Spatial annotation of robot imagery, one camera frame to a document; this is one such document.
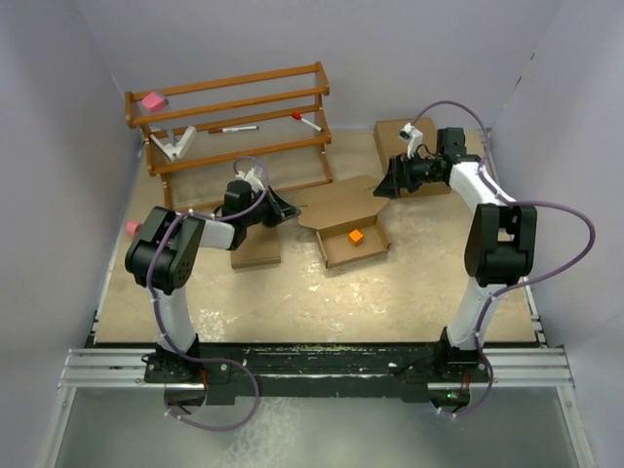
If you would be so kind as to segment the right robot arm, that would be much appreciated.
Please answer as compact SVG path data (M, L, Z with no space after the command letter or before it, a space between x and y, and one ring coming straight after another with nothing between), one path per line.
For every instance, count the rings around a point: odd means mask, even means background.
M437 131L433 154L422 158L422 133L412 124L399 132L407 151L388 160L386 174L373 190L375 197L397 199L425 184L442 182L456 192L473 218L464 250L469 282L459 308L441 335L445 351L434 357L435 374L455 381L468 370L468 360L492 373L483 353L495 295L517 286L534 261L537 211L516 206L485 170L485 160L470 154L461 128Z

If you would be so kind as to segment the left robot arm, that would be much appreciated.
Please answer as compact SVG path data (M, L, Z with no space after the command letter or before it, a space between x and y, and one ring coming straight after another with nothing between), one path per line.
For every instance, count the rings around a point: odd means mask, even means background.
M125 256L125 268L145 288L159 329L155 351L143 361L179 382L201 368L199 337L191 324L186 284L202 248L234 252L257 224L276 227L300 215L300 208L262 183L230 181L221 205L209 215L154 207Z

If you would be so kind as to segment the orange ball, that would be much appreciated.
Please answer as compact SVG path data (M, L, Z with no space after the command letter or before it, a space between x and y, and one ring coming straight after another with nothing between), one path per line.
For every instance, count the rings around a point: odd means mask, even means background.
M353 246L359 246L364 240L364 233L359 229L354 229L349 232L348 240Z

